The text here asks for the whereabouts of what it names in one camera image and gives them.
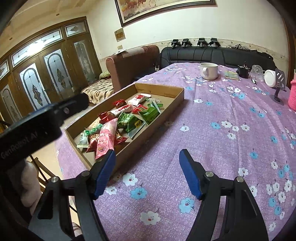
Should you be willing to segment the white gloved hand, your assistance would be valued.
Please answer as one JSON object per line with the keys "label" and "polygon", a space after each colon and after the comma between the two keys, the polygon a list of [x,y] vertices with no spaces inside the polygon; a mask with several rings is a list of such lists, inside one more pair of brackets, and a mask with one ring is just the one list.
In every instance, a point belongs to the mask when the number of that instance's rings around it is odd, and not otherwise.
{"label": "white gloved hand", "polygon": [[25,161],[25,167],[21,175],[21,184],[24,188],[21,195],[21,202],[24,207],[29,208],[30,213],[33,214],[41,198],[42,192],[36,167],[31,162]]}

